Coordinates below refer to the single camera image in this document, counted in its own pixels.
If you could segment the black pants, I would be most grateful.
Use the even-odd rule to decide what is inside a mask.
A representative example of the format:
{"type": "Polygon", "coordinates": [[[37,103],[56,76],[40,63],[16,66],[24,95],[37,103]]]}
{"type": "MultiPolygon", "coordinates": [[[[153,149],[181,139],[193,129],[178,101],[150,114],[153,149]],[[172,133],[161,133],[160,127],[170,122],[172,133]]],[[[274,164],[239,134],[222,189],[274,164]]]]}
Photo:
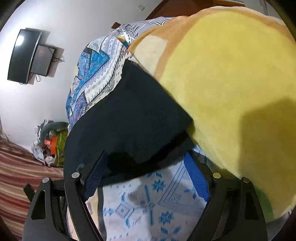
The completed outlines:
{"type": "Polygon", "coordinates": [[[65,145],[64,177],[81,170],[103,151],[101,186],[165,168],[194,146],[192,118],[145,71],[125,61],[115,89],[73,126],[65,145]]]}

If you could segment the striped pink curtain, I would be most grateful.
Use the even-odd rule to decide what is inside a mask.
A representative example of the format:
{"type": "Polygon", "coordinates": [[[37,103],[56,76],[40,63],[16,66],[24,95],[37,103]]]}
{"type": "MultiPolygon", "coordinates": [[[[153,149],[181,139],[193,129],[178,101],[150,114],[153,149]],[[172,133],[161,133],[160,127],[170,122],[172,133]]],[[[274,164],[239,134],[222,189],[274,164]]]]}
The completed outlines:
{"type": "Polygon", "coordinates": [[[61,179],[63,169],[46,167],[28,150],[10,142],[3,131],[0,154],[1,218],[17,240],[21,240],[30,205],[23,188],[30,184],[37,190],[46,176],[61,179]]]}

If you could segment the blue patchwork bedspread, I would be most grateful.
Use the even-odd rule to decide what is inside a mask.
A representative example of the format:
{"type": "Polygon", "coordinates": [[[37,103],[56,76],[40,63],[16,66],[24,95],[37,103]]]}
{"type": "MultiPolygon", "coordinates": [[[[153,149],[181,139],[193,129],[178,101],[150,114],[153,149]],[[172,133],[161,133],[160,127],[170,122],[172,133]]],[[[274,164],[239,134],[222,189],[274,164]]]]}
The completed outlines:
{"type": "Polygon", "coordinates": [[[188,150],[189,115],[131,46],[172,18],[125,24],[81,53],[66,102],[64,177],[98,161],[87,206],[104,240],[187,240],[206,201],[188,150]]]}

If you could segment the green bag with clutter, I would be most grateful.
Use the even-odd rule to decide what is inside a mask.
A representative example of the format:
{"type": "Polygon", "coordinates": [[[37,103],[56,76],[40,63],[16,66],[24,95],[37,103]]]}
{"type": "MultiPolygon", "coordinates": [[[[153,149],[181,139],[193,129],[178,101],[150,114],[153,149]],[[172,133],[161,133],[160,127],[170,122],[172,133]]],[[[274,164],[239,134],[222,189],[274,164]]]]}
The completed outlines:
{"type": "Polygon", "coordinates": [[[33,156],[45,166],[63,168],[68,123],[44,120],[35,129],[36,139],[32,143],[33,156]]]}

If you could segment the yellow orange fleece blanket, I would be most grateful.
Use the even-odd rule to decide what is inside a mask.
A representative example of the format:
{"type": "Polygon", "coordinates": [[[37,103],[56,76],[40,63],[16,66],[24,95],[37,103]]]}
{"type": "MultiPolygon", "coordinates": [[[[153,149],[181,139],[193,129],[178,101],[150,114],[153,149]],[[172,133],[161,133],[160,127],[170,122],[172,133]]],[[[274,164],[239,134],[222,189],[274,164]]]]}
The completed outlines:
{"type": "Polygon", "coordinates": [[[145,31],[129,51],[192,117],[205,155],[251,180],[267,221],[295,206],[295,40],[282,20],[212,7],[145,31]]]}

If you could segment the wall mounted black television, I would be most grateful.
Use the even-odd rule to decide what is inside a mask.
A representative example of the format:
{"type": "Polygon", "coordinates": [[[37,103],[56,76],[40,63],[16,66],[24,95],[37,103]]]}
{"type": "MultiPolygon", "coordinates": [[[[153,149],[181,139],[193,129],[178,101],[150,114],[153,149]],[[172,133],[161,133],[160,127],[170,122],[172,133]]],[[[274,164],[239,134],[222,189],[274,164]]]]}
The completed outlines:
{"type": "Polygon", "coordinates": [[[25,28],[16,38],[11,54],[8,80],[28,84],[32,77],[48,76],[52,65],[63,62],[62,49],[47,44],[49,32],[25,28]]]}

